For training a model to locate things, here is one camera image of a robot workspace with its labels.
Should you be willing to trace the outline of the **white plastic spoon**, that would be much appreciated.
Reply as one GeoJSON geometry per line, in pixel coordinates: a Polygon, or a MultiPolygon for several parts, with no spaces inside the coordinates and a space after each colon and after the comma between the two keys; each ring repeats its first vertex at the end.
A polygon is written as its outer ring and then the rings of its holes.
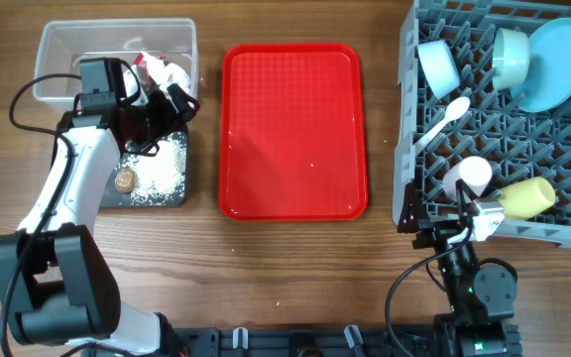
{"type": "Polygon", "coordinates": [[[453,100],[446,107],[444,117],[414,144],[415,154],[419,155],[430,144],[430,142],[445,128],[447,124],[460,119],[468,111],[470,103],[471,103],[470,98],[466,96],[461,96],[453,100]]]}

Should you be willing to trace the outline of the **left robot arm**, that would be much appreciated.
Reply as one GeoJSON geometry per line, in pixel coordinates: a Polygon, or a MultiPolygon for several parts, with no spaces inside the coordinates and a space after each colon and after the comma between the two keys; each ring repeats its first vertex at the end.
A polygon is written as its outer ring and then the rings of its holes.
{"type": "Polygon", "coordinates": [[[152,157],[199,102],[170,81],[128,86],[117,58],[86,59],[81,91],[50,130],[48,178],[30,213],[0,235],[0,348],[64,346],[68,354],[185,356],[167,318],[123,303],[93,228],[105,184],[124,155],[152,157]]]}

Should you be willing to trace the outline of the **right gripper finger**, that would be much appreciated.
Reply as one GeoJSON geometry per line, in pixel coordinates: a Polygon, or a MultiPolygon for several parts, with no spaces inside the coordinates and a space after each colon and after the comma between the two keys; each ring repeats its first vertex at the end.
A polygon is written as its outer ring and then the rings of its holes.
{"type": "Polygon", "coordinates": [[[478,195],[468,186],[461,178],[455,181],[455,196],[457,202],[457,211],[460,218],[468,215],[468,205],[472,203],[478,195]]]}
{"type": "Polygon", "coordinates": [[[420,207],[421,202],[413,182],[410,181],[404,188],[403,203],[398,223],[399,233],[417,233],[420,230],[420,207]]]}

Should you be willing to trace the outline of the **light blue bowl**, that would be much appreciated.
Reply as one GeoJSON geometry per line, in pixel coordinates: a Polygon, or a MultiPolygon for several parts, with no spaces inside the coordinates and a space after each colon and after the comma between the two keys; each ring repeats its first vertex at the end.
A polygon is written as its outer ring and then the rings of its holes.
{"type": "Polygon", "coordinates": [[[433,95],[441,99],[460,85],[460,76],[445,41],[420,44],[417,53],[421,68],[433,95]]]}

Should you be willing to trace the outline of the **yellow cup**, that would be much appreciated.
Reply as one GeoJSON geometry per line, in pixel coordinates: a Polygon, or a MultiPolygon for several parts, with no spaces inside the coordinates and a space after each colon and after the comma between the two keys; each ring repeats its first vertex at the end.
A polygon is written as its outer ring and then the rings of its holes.
{"type": "Polygon", "coordinates": [[[519,181],[501,189],[498,202],[507,219],[527,220],[550,208],[556,201],[552,184],[535,177],[519,181]]]}

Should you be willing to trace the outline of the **brown food scrap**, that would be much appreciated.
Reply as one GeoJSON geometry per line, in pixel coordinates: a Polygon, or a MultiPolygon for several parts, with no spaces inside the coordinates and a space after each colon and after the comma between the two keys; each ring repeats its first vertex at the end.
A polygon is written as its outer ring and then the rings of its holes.
{"type": "Polygon", "coordinates": [[[116,189],[121,193],[131,193],[136,185],[136,173],[131,168],[118,172],[114,180],[116,189]]]}

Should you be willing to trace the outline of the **pink cup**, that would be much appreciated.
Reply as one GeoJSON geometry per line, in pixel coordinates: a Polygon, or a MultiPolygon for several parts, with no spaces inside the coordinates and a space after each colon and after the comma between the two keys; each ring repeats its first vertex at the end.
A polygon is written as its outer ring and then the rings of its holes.
{"type": "Polygon", "coordinates": [[[481,196],[492,176],[491,164],[484,158],[472,156],[451,168],[445,174],[442,185],[445,195],[455,201],[455,183],[458,179],[467,184],[476,195],[481,196]]]}

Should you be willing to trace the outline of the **light blue plate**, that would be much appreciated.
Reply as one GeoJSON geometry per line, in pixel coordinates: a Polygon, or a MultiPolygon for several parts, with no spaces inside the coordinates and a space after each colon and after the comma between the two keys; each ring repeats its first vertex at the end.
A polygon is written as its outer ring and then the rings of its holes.
{"type": "Polygon", "coordinates": [[[571,96],[571,19],[559,18],[530,37],[530,63],[525,81],[511,89],[516,105],[527,113],[555,108],[571,96]]]}

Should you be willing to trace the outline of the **green bowl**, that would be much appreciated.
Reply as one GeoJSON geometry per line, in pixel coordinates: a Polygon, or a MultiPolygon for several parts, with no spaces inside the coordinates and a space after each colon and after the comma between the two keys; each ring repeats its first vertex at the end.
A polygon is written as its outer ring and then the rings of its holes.
{"type": "Polygon", "coordinates": [[[502,90],[521,85],[527,76],[529,61],[528,36],[515,30],[499,29],[493,45],[493,88],[502,90]]]}

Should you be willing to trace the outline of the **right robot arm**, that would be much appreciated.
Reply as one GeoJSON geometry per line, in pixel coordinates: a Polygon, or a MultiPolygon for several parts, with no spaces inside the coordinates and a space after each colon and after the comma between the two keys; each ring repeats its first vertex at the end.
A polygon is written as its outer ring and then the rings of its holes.
{"type": "Polygon", "coordinates": [[[395,356],[519,356],[518,327],[514,316],[518,275],[498,258],[480,260],[473,244],[493,234],[504,220],[504,209],[494,200],[479,197],[461,179],[454,183],[457,216],[432,220],[413,184],[405,186],[398,232],[413,233],[415,249],[434,254],[405,270],[386,297],[387,337],[395,356]],[[420,268],[435,262],[441,276],[435,282],[448,298],[450,311],[437,314],[430,326],[416,332],[404,326],[396,331],[392,298],[400,284],[420,268]]]}

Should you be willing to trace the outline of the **red silver snack wrapper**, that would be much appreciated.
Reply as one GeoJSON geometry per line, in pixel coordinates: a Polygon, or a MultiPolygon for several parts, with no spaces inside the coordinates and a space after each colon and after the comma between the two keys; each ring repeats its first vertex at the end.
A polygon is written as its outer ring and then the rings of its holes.
{"type": "Polygon", "coordinates": [[[143,53],[139,53],[139,54],[137,55],[137,57],[134,59],[134,64],[135,64],[136,66],[139,66],[139,67],[142,67],[142,68],[145,68],[145,67],[147,66],[147,62],[146,62],[146,59],[145,59],[143,53]]]}

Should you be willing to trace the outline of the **white napkin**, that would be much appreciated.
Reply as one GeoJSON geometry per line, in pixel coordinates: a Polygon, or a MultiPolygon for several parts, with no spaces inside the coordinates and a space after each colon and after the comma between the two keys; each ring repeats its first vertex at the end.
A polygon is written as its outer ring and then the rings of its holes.
{"type": "Polygon", "coordinates": [[[190,93],[190,78],[187,72],[178,64],[167,61],[165,57],[152,56],[141,52],[147,62],[143,68],[148,79],[155,83],[165,94],[168,94],[169,85],[178,84],[187,94],[190,93]]]}

